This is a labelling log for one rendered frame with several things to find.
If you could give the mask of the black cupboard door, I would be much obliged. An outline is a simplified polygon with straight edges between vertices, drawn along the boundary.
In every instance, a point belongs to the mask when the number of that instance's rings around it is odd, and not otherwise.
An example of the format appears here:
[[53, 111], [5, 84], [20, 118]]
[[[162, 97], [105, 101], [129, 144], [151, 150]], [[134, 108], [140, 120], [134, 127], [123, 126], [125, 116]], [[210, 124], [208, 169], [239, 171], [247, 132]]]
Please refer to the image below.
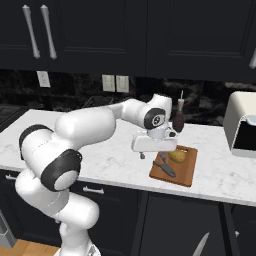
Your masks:
[[[147, 0], [36, 0], [51, 72], [146, 74]], [[40, 7], [49, 9], [50, 58]]]
[[148, 0], [146, 75], [256, 82], [256, 0]]
[[256, 256], [256, 207], [233, 205], [231, 214], [241, 256]]
[[140, 256], [192, 256], [203, 236], [201, 256], [228, 256], [220, 204], [149, 193]]
[[[28, 26], [22, 10], [31, 10], [40, 58], [33, 56]], [[36, 0], [0, 0], [0, 69], [45, 71], [48, 69], [44, 38]]]

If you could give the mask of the white wall outlet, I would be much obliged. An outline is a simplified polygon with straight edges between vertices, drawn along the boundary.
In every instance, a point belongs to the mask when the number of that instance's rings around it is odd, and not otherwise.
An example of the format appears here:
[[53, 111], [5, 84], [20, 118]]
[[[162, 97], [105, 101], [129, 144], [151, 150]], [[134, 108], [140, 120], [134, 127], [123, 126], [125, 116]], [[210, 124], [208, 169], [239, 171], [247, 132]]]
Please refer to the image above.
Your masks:
[[129, 92], [129, 77], [128, 76], [116, 76], [116, 90], [121, 93]]
[[37, 71], [37, 77], [41, 88], [50, 88], [50, 80], [46, 71]]
[[102, 76], [103, 90], [105, 92], [115, 91], [115, 76], [114, 75], [103, 75]]

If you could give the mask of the black hob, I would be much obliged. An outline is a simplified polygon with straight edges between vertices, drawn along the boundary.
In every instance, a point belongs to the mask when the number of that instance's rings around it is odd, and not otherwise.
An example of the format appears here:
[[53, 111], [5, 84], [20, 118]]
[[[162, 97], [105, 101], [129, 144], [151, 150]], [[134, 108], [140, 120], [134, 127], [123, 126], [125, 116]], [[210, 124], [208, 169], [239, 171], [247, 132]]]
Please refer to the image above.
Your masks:
[[0, 105], [0, 133], [29, 110], [27, 106]]

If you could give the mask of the black lower cupboard door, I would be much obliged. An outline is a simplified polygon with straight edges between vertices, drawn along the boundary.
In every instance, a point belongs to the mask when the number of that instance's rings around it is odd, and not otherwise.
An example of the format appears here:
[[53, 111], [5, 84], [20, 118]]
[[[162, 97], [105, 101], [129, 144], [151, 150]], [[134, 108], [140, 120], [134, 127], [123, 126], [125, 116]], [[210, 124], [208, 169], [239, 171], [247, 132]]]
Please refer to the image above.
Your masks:
[[140, 256], [192, 256], [203, 236], [201, 256], [228, 256], [220, 204], [149, 193]]
[[241, 256], [256, 256], [256, 207], [233, 205], [231, 214]]

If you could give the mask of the black drawer front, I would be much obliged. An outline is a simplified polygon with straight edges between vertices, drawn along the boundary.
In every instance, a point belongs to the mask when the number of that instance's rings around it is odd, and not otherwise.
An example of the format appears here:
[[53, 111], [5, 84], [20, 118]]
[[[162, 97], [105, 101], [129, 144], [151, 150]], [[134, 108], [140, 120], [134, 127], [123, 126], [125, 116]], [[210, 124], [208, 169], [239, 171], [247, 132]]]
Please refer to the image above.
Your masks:
[[[103, 188], [104, 195], [84, 192], [82, 188], [85, 186], [91, 189]], [[98, 203], [112, 203], [125, 208], [129, 208], [134, 212], [138, 211], [139, 193], [134, 189], [76, 181], [71, 186], [70, 191], [88, 197]]]
[[16, 192], [14, 180], [6, 180], [5, 175], [17, 177], [19, 175], [16, 171], [9, 171], [0, 169], [0, 192], [6, 201], [18, 201], [20, 196]]

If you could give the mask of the dark brown bottle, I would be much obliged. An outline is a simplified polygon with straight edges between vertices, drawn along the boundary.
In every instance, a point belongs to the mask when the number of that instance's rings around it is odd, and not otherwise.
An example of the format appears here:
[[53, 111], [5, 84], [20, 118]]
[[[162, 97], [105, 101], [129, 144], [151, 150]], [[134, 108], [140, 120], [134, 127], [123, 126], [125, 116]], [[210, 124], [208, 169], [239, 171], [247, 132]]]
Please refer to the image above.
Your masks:
[[183, 96], [180, 96], [180, 98], [178, 99], [176, 116], [173, 118], [173, 123], [172, 123], [172, 128], [178, 133], [180, 133], [184, 128], [185, 119], [183, 114], [183, 106], [184, 106], [184, 99], [183, 99]]

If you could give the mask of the black upper cupboard door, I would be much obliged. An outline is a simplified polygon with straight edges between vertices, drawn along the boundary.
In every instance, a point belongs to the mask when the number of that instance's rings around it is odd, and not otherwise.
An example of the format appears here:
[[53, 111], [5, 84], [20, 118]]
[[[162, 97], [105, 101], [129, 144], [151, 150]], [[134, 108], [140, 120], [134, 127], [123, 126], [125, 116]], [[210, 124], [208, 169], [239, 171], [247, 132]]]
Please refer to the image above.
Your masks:
[[[31, 10], [40, 58], [33, 56], [28, 26], [22, 10]], [[45, 71], [48, 69], [44, 38], [36, 0], [0, 0], [0, 69]]]
[[148, 0], [146, 75], [256, 82], [256, 0]]
[[[36, 0], [51, 72], [146, 74], [147, 0]], [[40, 7], [49, 9], [50, 58]]]

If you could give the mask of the brown wooden cutting board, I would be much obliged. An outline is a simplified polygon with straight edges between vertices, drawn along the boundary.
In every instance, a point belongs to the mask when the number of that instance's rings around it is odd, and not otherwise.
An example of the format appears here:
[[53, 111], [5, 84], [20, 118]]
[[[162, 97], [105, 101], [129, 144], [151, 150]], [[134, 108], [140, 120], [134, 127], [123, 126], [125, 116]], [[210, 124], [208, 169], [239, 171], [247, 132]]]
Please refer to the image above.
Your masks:
[[[176, 163], [172, 161], [169, 158], [169, 152], [171, 151], [166, 151], [166, 162], [167, 164], [175, 171], [176, 177], [171, 178], [168, 176], [161, 168], [155, 166], [152, 164], [152, 168], [150, 171], [149, 176], [151, 178], [155, 178], [158, 180], [166, 181], [166, 182], [171, 182], [174, 184], [190, 187], [192, 185], [192, 179], [193, 179], [193, 174], [194, 174], [194, 168], [196, 164], [196, 158], [197, 158], [197, 150], [194, 148], [190, 147], [185, 147], [178, 145], [176, 147], [176, 150], [181, 150], [186, 153], [186, 158], [185, 161], [182, 163]], [[161, 163], [162, 160], [160, 159], [160, 153], [159, 152], [156, 156], [156, 158], [153, 160], [156, 161], [157, 163]]]

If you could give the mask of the yellow potato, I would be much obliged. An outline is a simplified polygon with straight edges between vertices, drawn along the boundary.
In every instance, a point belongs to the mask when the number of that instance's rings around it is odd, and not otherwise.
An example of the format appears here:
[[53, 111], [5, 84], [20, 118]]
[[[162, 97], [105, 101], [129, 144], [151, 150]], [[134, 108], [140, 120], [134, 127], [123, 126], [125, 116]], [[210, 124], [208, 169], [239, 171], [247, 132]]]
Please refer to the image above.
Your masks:
[[182, 163], [185, 161], [186, 153], [181, 150], [171, 151], [169, 152], [169, 158], [176, 163]]

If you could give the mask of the white toaster oven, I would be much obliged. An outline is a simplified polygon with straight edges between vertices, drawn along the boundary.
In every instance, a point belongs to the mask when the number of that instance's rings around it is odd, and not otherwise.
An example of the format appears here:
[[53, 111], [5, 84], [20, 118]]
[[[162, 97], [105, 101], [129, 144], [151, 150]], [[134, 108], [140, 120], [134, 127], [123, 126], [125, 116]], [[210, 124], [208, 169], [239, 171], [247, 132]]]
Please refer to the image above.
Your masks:
[[223, 121], [234, 156], [256, 159], [256, 92], [233, 92]]

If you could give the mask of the grey oven front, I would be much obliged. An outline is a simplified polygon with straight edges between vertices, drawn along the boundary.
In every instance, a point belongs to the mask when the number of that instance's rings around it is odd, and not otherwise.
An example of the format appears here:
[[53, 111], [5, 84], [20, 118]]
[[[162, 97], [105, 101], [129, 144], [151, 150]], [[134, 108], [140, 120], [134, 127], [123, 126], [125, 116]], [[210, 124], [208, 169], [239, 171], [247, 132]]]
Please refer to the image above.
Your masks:
[[13, 236], [3, 213], [0, 211], [0, 247], [13, 248], [17, 239]]

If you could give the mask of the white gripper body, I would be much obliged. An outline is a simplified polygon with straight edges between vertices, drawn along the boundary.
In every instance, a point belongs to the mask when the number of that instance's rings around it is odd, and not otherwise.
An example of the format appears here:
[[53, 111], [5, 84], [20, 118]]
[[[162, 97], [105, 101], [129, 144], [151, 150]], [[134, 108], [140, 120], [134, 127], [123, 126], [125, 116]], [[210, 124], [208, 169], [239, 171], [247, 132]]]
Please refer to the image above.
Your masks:
[[176, 139], [153, 139], [147, 135], [135, 136], [131, 143], [131, 148], [135, 152], [173, 151], [176, 146]]

